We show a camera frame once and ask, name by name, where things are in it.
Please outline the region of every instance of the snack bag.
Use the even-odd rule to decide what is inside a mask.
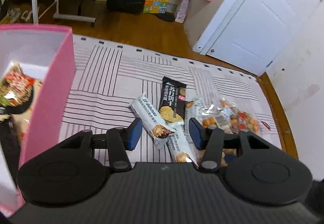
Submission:
[[[185,84],[164,77],[162,80],[161,102],[159,113],[167,124],[184,124]]]
[[[170,135],[167,141],[173,161],[177,163],[193,162],[196,166],[198,166],[195,156],[192,154],[189,143],[186,140],[182,127],[180,125],[175,125],[174,129],[176,132]]]
[[[2,107],[17,107],[28,101],[34,79],[24,75],[18,63],[13,63],[0,82],[0,104]]]
[[[221,113],[230,122],[233,133],[238,133],[242,129],[248,129],[255,134],[259,134],[259,122],[253,119],[252,114],[238,110],[224,98],[220,103],[222,106]]]
[[[21,114],[12,114],[20,143],[22,142],[22,139],[24,138],[24,136],[28,131],[30,117],[32,115],[32,111],[36,104],[37,97],[39,95],[41,88],[42,88],[42,82],[40,80],[35,80],[33,85],[33,99],[29,108]]]
[[[145,95],[146,92],[130,102],[127,107],[131,107],[137,117],[142,119],[143,125],[152,137],[155,147],[160,149],[167,142],[167,137],[173,134],[175,130],[166,125],[165,120]]]
[[[232,133],[229,121],[222,115],[221,108],[214,104],[204,107],[202,111],[203,127],[215,127],[222,129],[225,133]]]
[[[19,143],[28,131],[41,87],[42,82],[25,75],[16,62],[0,82],[0,121],[13,117]]]
[[[184,128],[185,135],[188,142],[192,143],[192,139],[189,134],[189,120],[190,118],[196,118],[196,120],[202,124],[203,118],[201,115],[202,112],[202,101],[201,98],[193,98],[190,101],[185,103],[185,119],[184,119]]]

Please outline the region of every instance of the white snack wrapper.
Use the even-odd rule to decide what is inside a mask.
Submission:
[[[166,144],[167,137],[174,134],[175,130],[166,125],[165,120],[145,96],[146,92],[130,102],[127,107],[131,107],[133,112],[142,119],[144,128],[152,137],[155,147],[161,149]]]
[[[200,98],[193,98],[192,100],[186,101],[185,104],[184,129],[186,139],[190,143],[192,143],[192,139],[189,134],[189,120],[190,118],[196,118],[197,121],[202,124],[203,117],[201,115],[201,107],[202,101]]]
[[[180,125],[174,126],[176,132],[171,134],[167,139],[167,145],[171,152],[174,162],[177,163],[191,163],[193,162],[196,166],[196,157],[193,155],[189,143],[186,140],[186,136]]]

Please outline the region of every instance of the black snack wrapper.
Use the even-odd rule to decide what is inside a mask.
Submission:
[[[159,113],[166,123],[184,124],[186,86],[171,78],[163,78]]]

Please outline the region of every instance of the colorful box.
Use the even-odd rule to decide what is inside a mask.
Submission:
[[[145,0],[143,13],[165,13],[169,0]]]

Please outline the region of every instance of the biscuit wrapper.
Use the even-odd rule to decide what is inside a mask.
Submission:
[[[191,163],[197,165],[196,157],[193,155],[186,136],[180,125],[175,125],[176,132],[168,137],[167,145],[169,147],[172,159],[176,163]]]
[[[131,107],[137,117],[142,119],[144,128],[152,137],[155,147],[161,149],[166,144],[167,137],[174,134],[175,130],[166,125],[165,120],[145,96],[146,92],[130,102],[127,107]]]
[[[185,84],[164,77],[159,113],[167,124],[184,125]]]
[[[196,118],[196,120],[202,124],[202,101],[201,98],[193,98],[185,103],[185,118],[184,118],[184,133],[188,142],[192,143],[192,139],[189,134],[189,120],[190,118]]]

